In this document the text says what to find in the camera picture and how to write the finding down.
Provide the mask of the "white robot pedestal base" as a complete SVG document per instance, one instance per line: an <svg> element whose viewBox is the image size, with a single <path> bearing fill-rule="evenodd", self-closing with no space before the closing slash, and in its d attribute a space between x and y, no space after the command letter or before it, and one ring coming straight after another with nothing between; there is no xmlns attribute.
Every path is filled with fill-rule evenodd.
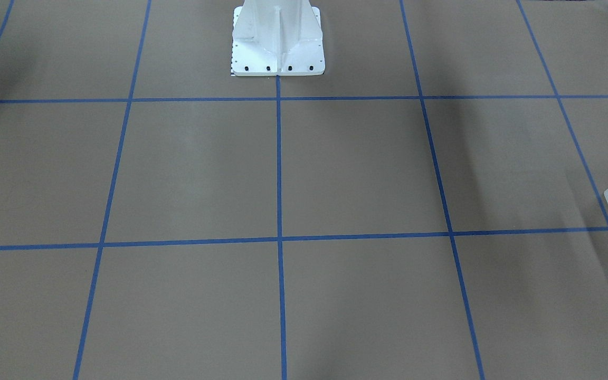
<svg viewBox="0 0 608 380"><path fill-rule="evenodd" d="M245 1L232 17L230 73L237 77L322 75L321 11L309 1Z"/></svg>

